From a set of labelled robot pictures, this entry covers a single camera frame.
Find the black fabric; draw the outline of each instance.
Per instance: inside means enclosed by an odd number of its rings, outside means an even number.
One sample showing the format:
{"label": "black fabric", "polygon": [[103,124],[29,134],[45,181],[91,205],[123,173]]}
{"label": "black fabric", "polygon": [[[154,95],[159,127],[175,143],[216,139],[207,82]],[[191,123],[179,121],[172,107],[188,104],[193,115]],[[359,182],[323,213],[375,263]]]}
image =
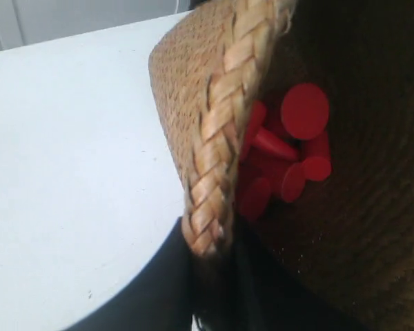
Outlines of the black fabric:
{"label": "black fabric", "polygon": [[190,251],[178,221],[126,288],[67,331],[189,331],[191,323]]}
{"label": "black fabric", "polygon": [[189,331],[199,298],[209,331],[367,330],[303,288],[245,222],[237,224],[227,267],[216,276],[216,267],[208,267],[203,272],[210,274],[199,281],[199,264],[190,257],[178,220],[138,277],[67,331]]}

